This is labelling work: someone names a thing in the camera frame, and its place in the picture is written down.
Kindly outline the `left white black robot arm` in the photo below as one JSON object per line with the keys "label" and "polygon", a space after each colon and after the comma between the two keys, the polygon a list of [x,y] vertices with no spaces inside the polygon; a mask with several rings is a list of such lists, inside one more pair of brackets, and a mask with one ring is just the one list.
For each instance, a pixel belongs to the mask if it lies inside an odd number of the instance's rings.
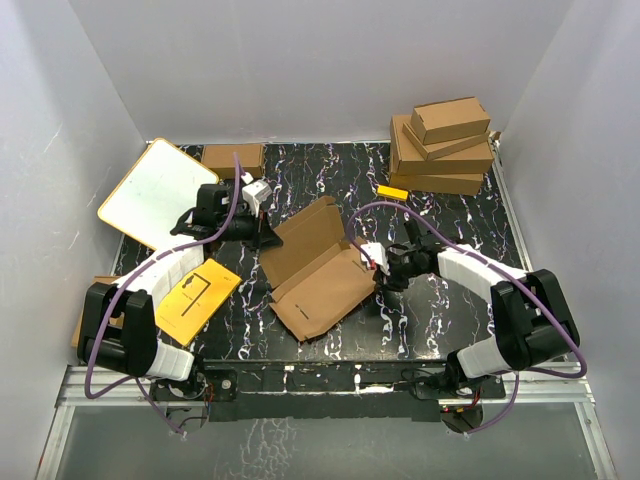
{"label": "left white black robot arm", "polygon": [[237,178],[233,189],[203,184],[196,204],[171,229],[170,245],[112,283],[96,282],[86,292],[76,351],[86,363],[84,393],[97,398],[90,381],[95,367],[122,374],[124,380],[167,379],[182,397],[194,399],[207,376],[193,366],[193,354],[157,336],[156,311],[161,302],[206,260],[206,246],[243,242],[253,250],[282,245],[269,225],[263,204],[272,194],[263,180]]}

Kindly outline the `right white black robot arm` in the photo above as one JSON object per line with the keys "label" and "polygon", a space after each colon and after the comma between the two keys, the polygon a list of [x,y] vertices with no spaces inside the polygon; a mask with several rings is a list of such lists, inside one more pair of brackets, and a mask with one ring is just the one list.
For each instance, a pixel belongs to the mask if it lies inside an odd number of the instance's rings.
{"label": "right white black robot arm", "polygon": [[374,274],[376,284],[402,292],[411,279],[432,274],[482,298],[494,322],[492,336],[450,353],[442,372],[414,377],[418,385],[466,397],[493,374],[535,370],[577,350],[580,336],[552,272],[505,266],[467,244],[422,233],[414,219],[404,227],[409,243],[383,249],[383,264]]}

